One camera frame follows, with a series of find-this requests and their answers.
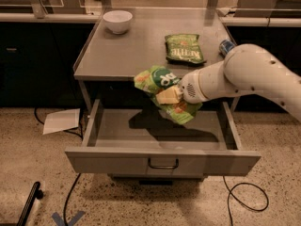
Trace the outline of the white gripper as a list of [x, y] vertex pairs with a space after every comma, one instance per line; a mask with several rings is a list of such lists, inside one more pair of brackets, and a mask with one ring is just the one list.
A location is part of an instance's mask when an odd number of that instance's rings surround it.
[[172, 105], [178, 103], [182, 97], [190, 104], [199, 104], [206, 102], [208, 98], [200, 88], [200, 70], [195, 70], [186, 74], [181, 82], [180, 88], [172, 86], [156, 95], [156, 100], [160, 105]]

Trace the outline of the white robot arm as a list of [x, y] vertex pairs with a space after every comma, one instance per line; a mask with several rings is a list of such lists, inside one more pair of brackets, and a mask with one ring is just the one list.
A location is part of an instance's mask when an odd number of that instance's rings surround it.
[[156, 95], [161, 105], [184, 100], [198, 104], [222, 97], [256, 94], [301, 121], [301, 76], [254, 44], [232, 48], [221, 62], [186, 74], [179, 84]]

